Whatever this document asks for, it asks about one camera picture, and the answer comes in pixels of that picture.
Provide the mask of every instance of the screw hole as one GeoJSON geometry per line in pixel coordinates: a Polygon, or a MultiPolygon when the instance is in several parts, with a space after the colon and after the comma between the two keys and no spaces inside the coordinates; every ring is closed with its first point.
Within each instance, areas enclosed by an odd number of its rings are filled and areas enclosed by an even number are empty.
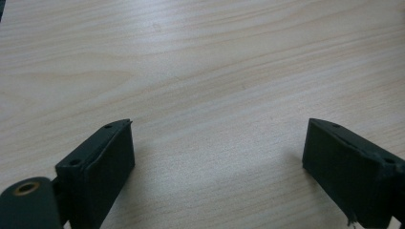
{"type": "Polygon", "coordinates": [[[71,162],[69,162],[69,164],[75,166],[75,165],[78,165],[80,162],[81,162],[81,160],[74,159],[74,160],[71,160],[71,162]]]}
{"type": "Polygon", "coordinates": [[[39,182],[27,182],[23,183],[14,190],[16,196],[25,196],[32,193],[39,187],[39,182]]]}
{"type": "Polygon", "coordinates": [[[395,164],[395,161],[389,158],[384,158],[385,162],[389,163],[389,164],[395,164]]]}

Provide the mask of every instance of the wooden table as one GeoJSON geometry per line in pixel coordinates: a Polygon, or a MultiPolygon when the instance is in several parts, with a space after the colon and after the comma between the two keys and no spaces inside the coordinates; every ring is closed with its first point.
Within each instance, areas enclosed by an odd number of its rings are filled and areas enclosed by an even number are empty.
{"type": "Polygon", "coordinates": [[[302,168],[308,120],[405,157],[405,4],[7,1],[1,190],[127,117],[137,167],[102,228],[347,228],[302,168]]]}

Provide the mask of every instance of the wood grain surface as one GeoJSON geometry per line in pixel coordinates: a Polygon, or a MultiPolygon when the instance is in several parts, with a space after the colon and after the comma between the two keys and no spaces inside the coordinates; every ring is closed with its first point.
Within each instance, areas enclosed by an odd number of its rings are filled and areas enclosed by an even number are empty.
{"type": "Polygon", "coordinates": [[[1,190],[127,117],[137,167],[102,228],[347,228],[302,168],[308,120],[405,158],[405,3],[7,1],[1,190]]]}

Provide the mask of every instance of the mounting hole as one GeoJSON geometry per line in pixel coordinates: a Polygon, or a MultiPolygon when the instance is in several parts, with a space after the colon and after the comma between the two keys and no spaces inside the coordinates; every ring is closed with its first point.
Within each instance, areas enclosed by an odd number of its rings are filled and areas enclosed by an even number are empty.
{"type": "Polygon", "coordinates": [[[384,158],[385,162],[389,163],[389,164],[395,164],[395,161],[389,158],[384,158]]]}
{"type": "Polygon", "coordinates": [[[74,160],[71,160],[71,162],[69,162],[69,164],[75,166],[75,165],[80,164],[80,162],[81,162],[81,160],[79,160],[79,159],[74,159],[74,160]]]}
{"type": "Polygon", "coordinates": [[[20,186],[18,186],[15,190],[14,190],[14,194],[16,196],[25,196],[27,194],[32,193],[33,191],[35,191],[36,189],[39,188],[39,182],[26,182],[21,184],[20,186]]]}

